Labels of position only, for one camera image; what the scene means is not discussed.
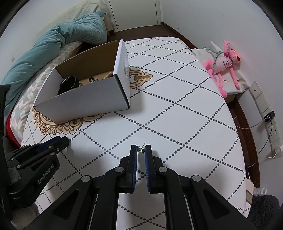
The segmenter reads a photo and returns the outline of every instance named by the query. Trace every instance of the cardboard box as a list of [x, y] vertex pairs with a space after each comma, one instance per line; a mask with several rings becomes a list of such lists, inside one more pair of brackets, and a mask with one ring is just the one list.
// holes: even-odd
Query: cardboard box
[[[111, 71], [113, 75], [104, 79], [103, 73]], [[57, 95], [60, 83], [70, 75], [85, 83], [90, 77], [100, 80]], [[129, 109], [129, 63], [123, 40], [86, 50], [56, 66], [33, 107], [54, 123]]]

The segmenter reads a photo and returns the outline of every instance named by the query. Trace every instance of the stuffed toy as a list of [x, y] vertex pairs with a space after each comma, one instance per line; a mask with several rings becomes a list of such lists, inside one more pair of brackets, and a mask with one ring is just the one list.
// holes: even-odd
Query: stuffed toy
[[215, 59], [211, 59], [208, 60], [207, 62], [203, 63], [203, 66], [205, 67], [205, 69], [207, 70], [207, 72], [209, 73], [210, 77], [212, 78], [212, 80], [214, 81], [214, 83], [217, 85], [216, 83], [216, 79], [215, 79], [215, 74], [217, 74], [218, 78], [219, 78], [219, 85], [218, 88], [223, 96], [223, 98], [227, 97], [227, 93], [224, 89], [222, 89], [223, 87], [223, 81], [222, 81], [222, 76], [220, 74], [221, 71], [225, 70], [226, 68], [229, 68], [230, 73], [231, 73], [231, 77], [234, 81], [235, 87], [239, 90], [240, 86], [237, 82], [236, 76], [235, 76], [235, 72], [233, 69], [233, 64], [239, 64], [240, 63], [240, 56], [238, 55], [238, 53], [233, 50], [232, 48], [227, 48], [227, 46], [230, 44], [230, 42], [228, 41], [224, 41], [224, 52], [218, 52], [217, 56]]

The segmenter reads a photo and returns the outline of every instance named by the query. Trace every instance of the power strip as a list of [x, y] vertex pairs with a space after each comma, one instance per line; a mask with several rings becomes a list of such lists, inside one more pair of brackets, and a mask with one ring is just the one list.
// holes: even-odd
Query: power strip
[[281, 133], [278, 129], [276, 123], [276, 117], [273, 109], [271, 108], [266, 96], [258, 86], [258, 84], [254, 81], [251, 87], [249, 88], [251, 95], [254, 98], [258, 111], [263, 120], [265, 120], [265, 128], [267, 131], [267, 135], [269, 137], [269, 143], [271, 147], [271, 156], [275, 158], [282, 156], [282, 152], [275, 153], [280, 149], [283, 145]]

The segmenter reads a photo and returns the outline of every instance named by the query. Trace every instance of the white door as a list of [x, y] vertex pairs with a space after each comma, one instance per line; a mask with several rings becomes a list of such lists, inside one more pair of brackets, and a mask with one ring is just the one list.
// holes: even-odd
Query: white door
[[118, 31], [157, 25], [155, 0], [109, 0]]

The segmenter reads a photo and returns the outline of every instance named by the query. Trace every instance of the wall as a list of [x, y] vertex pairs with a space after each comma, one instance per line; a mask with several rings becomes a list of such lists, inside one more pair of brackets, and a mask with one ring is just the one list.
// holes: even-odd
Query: wall
[[[240, 70], [252, 83], [257, 81], [275, 111], [283, 131], [283, 41], [264, 12], [252, 0], [161, 0], [163, 22], [170, 25], [198, 48], [210, 40], [223, 47], [231, 41], [241, 55]], [[250, 125], [260, 115], [250, 95], [240, 104]], [[252, 130], [257, 150], [264, 145], [265, 130]], [[270, 147], [260, 154], [264, 158]], [[260, 163], [261, 185], [283, 202], [283, 157]]]
[[[82, 1], [30, 0], [23, 6], [0, 37], [0, 82], [12, 64], [33, 47], [39, 31], [57, 16]], [[107, 29], [112, 29], [111, 21], [109, 22]]]

